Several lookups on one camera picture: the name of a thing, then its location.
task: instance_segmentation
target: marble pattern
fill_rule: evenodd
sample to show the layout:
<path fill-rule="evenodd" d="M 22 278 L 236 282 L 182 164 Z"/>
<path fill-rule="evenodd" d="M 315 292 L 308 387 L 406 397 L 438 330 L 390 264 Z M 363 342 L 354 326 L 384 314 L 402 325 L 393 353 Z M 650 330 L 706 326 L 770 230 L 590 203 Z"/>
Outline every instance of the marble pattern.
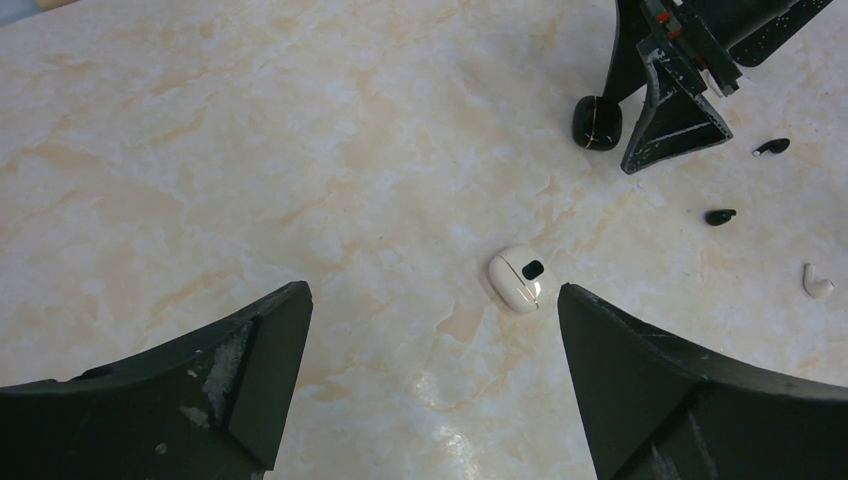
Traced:
<path fill-rule="evenodd" d="M 612 1 L 86 0 L 0 28 L 0 384 L 304 279 L 266 478 L 593 478 L 556 312 L 512 315 L 486 278 L 528 243 L 659 327 L 848 385 L 846 10 L 709 96 L 734 140 L 631 177 L 626 142 L 568 135 Z"/>

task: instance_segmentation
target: beige marble table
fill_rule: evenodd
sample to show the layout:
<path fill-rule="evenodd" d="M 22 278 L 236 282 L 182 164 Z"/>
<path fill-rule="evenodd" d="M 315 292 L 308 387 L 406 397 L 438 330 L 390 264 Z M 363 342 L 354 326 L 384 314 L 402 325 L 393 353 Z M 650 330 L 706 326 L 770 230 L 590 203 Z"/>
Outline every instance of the beige marble table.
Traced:
<path fill-rule="evenodd" d="M 709 96 L 733 141 L 630 177 L 626 142 L 567 134 L 613 5 L 85 0 L 0 28 L 0 385 L 304 279 L 266 478 L 593 478 L 556 312 L 510 314 L 485 275 L 519 243 L 659 327 L 848 385 L 845 3 Z M 706 226 L 717 207 L 739 215 Z"/>

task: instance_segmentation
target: marble tabletop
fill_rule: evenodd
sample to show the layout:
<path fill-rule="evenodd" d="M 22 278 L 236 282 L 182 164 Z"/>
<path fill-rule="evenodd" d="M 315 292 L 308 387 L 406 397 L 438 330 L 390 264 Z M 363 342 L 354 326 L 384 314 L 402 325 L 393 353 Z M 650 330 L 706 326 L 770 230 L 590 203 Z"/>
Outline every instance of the marble tabletop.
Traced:
<path fill-rule="evenodd" d="M 555 310 L 511 314 L 486 277 L 524 243 L 654 325 L 848 385 L 846 7 L 708 94 L 734 140 L 634 176 L 626 138 L 568 135 L 612 1 L 84 0 L 0 28 L 0 385 L 302 279 L 266 478 L 593 478 Z"/>

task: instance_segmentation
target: marble surface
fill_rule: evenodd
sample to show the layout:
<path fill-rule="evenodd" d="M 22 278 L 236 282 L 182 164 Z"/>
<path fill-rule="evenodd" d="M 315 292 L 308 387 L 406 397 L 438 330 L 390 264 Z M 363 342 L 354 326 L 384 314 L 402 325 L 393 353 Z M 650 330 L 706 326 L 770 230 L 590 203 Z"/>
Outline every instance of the marble surface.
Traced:
<path fill-rule="evenodd" d="M 848 385 L 846 4 L 709 96 L 733 141 L 631 177 L 624 142 L 567 134 L 613 5 L 85 0 L 0 28 L 0 385 L 303 279 L 266 478 L 593 478 L 556 312 L 512 315 L 486 278 L 520 243 L 659 327 Z M 710 228 L 718 207 L 739 215 Z"/>

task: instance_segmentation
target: white earbud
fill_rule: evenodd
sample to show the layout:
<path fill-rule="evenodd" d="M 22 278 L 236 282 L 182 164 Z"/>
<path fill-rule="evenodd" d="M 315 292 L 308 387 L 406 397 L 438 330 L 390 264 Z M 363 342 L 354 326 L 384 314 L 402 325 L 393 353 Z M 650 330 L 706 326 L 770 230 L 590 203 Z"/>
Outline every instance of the white earbud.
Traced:
<path fill-rule="evenodd" d="M 811 297 L 822 300 L 827 298 L 830 292 L 833 291 L 833 282 L 826 278 L 821 280 L 816 279 L 816 266 L 808 263 L 804 266 L 804 290 Z"/>

